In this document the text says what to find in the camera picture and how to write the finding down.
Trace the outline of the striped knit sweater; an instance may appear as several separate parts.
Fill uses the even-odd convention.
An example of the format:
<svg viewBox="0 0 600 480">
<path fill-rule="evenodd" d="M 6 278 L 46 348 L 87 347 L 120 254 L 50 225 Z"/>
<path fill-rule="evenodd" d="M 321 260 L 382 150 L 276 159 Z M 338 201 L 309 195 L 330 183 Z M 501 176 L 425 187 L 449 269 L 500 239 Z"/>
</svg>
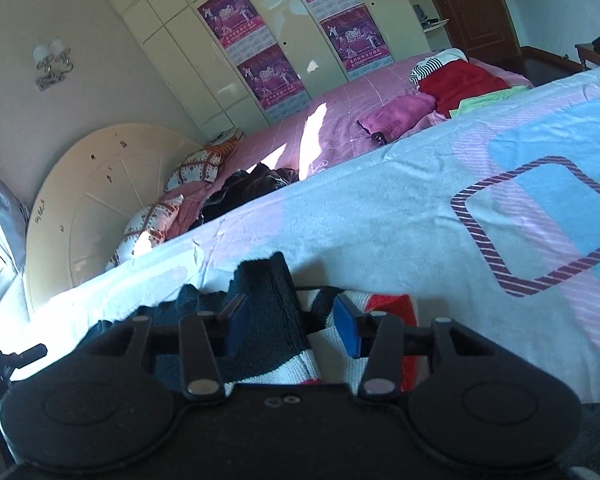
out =
<svg viewBox="0 0 600 480">
<path fill-rule="evenodd" d="M 341 341 L 335 322 L 338 299 L 356 312 L 381 318 L 392 314 L 406 325 L 418 322 L 417 302 L 410 295 L 381 295 L 334 286 L 300 287 L 294 284 L 286 260 L 276 252 L 271 257 L 242 262 L 225 292 L 201 292 L 185 285 L 172 301 L 140 306 L 135 316 L 144 316 L 155 326 L 176 325 L 191 314 L 218 315 L 230 300 L 242 298 L 239 312 L 246 330 L 231 356 L 212 356 L 212 329 L 198 325 L 191 333 L 201 337 L 202 354 L 213 363 L 211 373 L 196 378 L 183 375 L 183 348 L 157 356 L 155 374 L 168 388 L 190 396 L 210 398 L 229 392 L 236 384 L 311 385 L 346 384 L 356 388 L 366 364 L 351 358 Z"/>
</svg>

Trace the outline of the black clothes pile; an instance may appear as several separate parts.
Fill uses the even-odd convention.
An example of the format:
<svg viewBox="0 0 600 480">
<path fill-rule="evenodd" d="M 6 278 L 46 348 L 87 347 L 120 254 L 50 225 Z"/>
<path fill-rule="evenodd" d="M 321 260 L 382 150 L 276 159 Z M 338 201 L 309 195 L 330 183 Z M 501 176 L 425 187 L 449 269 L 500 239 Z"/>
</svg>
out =
<svg viewBox="0 0 600 480">
<path fill-rule="evenodd" d="M 238 170 L 201 205 L 198 217 L 189 231 L 220 218 L 228 212 L 262 196 L 286 188 L 299 181 L 299 173 L 292 168 L 271 169 L 259 162 L 250 171 Z"/>
</svg>

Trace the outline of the patterned pillow near headboard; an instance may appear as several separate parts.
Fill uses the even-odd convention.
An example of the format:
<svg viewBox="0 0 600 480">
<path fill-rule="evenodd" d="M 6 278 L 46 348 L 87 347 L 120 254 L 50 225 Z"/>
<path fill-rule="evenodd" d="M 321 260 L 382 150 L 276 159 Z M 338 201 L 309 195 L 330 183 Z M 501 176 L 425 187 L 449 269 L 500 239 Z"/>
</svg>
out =
<svg viewBox="0 0 600 480">
<path fill-rule="evenodd" d="M 109 258 L 105 270 L 109 271 L 122 263 L 140 258 L 166 240 L 180 212 L 184 196 L 178 195 L 170 200 L 158 200 L 141 209 L 126 225 L 121 242 Z"/>
</svg>

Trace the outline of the grey blue curtain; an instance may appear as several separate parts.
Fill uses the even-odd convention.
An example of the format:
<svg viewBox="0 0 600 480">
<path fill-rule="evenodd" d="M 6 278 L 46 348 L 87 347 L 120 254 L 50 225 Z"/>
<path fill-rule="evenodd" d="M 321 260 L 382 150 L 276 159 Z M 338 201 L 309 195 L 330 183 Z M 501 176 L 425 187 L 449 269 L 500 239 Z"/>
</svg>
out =
<svg viewBox="0 0 600 480">
<path fill-rule="evenodd" d="M 18 273 L 26 264 L 29 211 L 0 179 L 0 248 Z"/>
</svg>

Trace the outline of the cream round headboard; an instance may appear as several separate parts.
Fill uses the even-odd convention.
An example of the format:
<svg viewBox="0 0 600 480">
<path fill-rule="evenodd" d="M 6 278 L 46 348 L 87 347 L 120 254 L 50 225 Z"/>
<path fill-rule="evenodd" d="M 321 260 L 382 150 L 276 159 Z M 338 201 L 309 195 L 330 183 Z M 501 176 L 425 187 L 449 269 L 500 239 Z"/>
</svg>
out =
<svg viewBox="0 0 600 480">
<path fill-rule="evenodd" d="M 32 311 L 102 274 L 134 214 L 201 145 L 172 129 L 127 122 L 96 130 L 56 162 L 34 201 L 24 287 Z"/>
</svg>

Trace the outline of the light blue patterned bedsheet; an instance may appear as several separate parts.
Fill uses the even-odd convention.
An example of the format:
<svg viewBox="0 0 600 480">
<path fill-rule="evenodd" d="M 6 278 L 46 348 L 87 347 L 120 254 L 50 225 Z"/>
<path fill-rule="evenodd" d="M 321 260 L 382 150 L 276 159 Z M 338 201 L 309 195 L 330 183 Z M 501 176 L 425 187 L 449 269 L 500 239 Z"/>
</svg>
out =
<svg viewBox="0 0 600 480">
<path fill-rule="evenodd" d="M 600 402 L 600 67 L 254 200 L 56 296 L 16 345 L 56 361 L 274 252 L 298 285 L 412 295 Z"/>
</svg>

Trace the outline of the patterned pillow far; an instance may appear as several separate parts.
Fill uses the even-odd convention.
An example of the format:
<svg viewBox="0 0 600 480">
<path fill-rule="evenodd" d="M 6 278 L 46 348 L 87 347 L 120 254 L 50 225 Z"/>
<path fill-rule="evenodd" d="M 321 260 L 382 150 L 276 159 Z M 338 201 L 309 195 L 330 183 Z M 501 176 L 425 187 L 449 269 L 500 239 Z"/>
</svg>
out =
<svg viewBox="0 0 600 480">
<path fill-rule="evenodd" d="M 233 136 L 220 144 L 209 145 L 187 155 L 166 180 L 163 192 L 171 192 L 192 182 L 213 183 L 238 143 L 239 140 Z"/>
</svg>

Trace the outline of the pink bed cover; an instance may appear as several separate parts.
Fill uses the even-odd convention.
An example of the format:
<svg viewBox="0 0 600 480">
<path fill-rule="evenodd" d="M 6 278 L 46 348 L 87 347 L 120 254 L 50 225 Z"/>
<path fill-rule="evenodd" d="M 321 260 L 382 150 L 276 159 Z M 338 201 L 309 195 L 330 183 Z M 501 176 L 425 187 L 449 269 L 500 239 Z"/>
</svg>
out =
<svg viewBox="0 0 600 480">
<path fill-rule="evenodd" d="M 422 93 L 410 81 L 411 71 L 418 62 L 436 53 L 417 55 L 358 77 L 312 100 L 306 110 L 253 136 L 246 136 L 238 129 L 221 133 L 207 146 L 220 144 L 233 136 L 236 136 L 239 143 L 224 162 L 216 180 L 213 183 L 192 182 L 164 193 L 166 198 L 184 196 L 180 212 L 166 233 L 166 238 L 173 240 L 189 231 L 188 228 L 198 217 L 204 201 L 238 170 L 250 171 L 262 162 L 271 169 L 285 167 L 297 170 L 299 181 L 302 181 L 380 148 L 381 145 L 358 124 L 358 120 L 396 96 Z M 505 80 L 509 88 L 501 91 L 524 91 L 532 86 L 531 81 L 521 74 L 475 58 L 467 57 L 467 62 Z M 451 119 L 456 111 L 452 110 L 451 117 L 446 118 L 434 110 L 398 140 L 442 124 Z"/>
</svg>

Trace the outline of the magenta folded garment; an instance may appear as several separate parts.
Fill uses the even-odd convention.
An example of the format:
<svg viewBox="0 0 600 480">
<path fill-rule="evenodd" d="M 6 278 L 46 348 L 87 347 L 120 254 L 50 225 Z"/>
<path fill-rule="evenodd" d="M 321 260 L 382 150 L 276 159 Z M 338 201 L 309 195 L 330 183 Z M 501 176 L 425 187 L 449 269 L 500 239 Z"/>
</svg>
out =
<svg viewBox="0 0 600 480">
<path fill-rule="evenodd" d="M 404 93 L 363 116 L 358 124 L 375 142 L 385 145 L 398 140 L 435 109 L 433 96 Z"/>
</svg>

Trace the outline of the red folded garment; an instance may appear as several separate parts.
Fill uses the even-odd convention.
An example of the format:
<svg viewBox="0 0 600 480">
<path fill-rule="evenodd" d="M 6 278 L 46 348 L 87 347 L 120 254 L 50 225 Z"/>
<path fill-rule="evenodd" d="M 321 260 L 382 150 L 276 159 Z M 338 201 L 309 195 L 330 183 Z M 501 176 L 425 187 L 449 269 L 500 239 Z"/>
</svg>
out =
<svg viewBox="0 0 600 480">
<path fill-rule="evenodd" d="M 475 64 L 453 61 L 434 70 L 419 81 L 419 91 L 436 100 L 436 110 L 446 118 L 464 99 L 506 90 L 509 85 L 500 77 Z"/>
</svg>

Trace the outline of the black white striped garment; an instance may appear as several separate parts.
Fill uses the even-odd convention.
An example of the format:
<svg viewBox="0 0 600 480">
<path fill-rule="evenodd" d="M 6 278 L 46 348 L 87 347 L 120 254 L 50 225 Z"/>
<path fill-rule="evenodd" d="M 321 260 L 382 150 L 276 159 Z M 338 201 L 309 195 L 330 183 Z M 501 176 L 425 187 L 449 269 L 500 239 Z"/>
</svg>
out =
<svg viewBox="0 0 600 480">
<path fill-rule="evenodd" d="M 457 48 L 444 49 L 434 55 L 424 58 L 418 62 L 411 71 L 410 81 L 415 85 L 419 85 L 419 81 L 425 79 L 436 70 L 440 70 L 446 64 L 464 61 L 467 62 L 465 53 Z"/>
</svg>

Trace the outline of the cream wardrobe with posters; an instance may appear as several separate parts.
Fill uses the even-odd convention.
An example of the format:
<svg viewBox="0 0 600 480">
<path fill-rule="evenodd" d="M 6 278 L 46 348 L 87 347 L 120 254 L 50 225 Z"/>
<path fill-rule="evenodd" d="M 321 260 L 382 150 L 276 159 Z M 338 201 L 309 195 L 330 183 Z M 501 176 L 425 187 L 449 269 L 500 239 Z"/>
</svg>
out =
<svg viewBox="0 0 600 480">
<path fill-rule="evenodd" d="M 108 0 L 205 138 L 430 51 L 410 0 Z"/>
</svg>

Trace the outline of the dark wooden door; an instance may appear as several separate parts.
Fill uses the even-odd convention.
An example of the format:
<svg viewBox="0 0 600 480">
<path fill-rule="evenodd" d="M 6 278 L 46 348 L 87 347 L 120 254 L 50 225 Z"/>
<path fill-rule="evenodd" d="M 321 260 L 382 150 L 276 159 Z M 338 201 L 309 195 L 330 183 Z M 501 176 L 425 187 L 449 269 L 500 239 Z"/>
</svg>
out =
<svg viewBox="0 0 600 480">
<path fill-rule="evenodd" d="M 454 47 L 490 64 L 516 58 L 520 45 L 505 0 L 432 0 Z"/>
</svg>

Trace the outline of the wall lamp sconce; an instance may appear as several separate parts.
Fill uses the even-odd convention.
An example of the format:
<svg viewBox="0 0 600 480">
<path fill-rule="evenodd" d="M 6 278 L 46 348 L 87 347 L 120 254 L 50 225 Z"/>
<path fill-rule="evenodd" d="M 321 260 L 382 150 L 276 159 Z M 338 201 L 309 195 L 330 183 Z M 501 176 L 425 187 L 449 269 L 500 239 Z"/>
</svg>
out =
<svg viewBox="0 0 600 480">
<path fill-rule="evenodd" d="M 34 47 L 32 56 L 38 74 L 35 79 L 38 90 L 45 91 L 66 79 L 74 70 L 70 54 L 71 49 L 59 38 L 53 39 L 49 44 Z"/>
</svg>

